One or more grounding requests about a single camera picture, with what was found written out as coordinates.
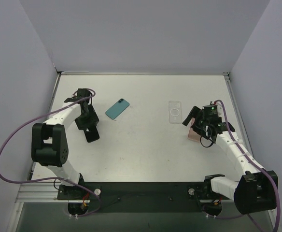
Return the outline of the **black phone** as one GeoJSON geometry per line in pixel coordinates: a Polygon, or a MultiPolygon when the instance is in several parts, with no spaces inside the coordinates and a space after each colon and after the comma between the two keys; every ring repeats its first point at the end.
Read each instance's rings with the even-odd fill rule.
{"type": "Polygon", "coordinates": [[[86,141],[88,143],[94,142],[94,141],[96,141],[100,138],[99,132],[98,132],[96,126],[86,128],[84,130],[84,133],[85,133],[86,141]]]}

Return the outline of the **clear phone case black insert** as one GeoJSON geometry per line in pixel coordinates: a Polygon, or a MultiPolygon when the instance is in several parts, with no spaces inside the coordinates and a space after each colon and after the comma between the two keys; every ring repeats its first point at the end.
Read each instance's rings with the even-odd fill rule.
{"type": "Polygon", "coordinates": [[[180,101],[168,102],[168,120],[170,124],[182,124],[182,105],[180,101]]]}

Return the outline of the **teal phone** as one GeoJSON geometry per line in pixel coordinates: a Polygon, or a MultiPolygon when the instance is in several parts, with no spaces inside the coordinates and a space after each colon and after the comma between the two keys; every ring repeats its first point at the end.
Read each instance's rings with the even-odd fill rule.
{"type": "Polygon", "coordinates": [[[123,113],[128,107],[130,103],[125,99],[119,99],[113,106],[111,106],[106,112],[106,116],[110,119],[116,119],[121,113],[123,113]]]}

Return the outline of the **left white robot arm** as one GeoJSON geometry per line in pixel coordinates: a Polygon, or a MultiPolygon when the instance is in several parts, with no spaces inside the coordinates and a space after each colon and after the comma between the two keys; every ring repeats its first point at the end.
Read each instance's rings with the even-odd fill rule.
{"type": "Polygon", "coordinates": [[[79,88],[46,121],[32,126],[32,160],[52,171],[62,185],[69,187],[68,193],[75,199],[85,195],[85,186],[82,175],[68,160],[66,130],[75,123],[88,143],[100,138],[97,129],[99,118],[92,104],[95,94],[92,89],[79,88]]]}

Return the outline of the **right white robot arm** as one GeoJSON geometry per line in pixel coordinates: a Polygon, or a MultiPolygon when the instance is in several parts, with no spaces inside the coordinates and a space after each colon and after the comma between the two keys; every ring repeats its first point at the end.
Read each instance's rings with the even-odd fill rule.
{"type": "Polygon", "coordinates": [[[223,174],[205,177],[207,191],[234,201],[237,210],[245,215],[277,207],[278,177],[274,171],[266,171],[239,140],[234,127],[224,122],[215,104],[198,108],[194,106],[183,125],[192,121],[190,128],[201,138],[218,145],[240,175],[232,181],[223,174]]]}

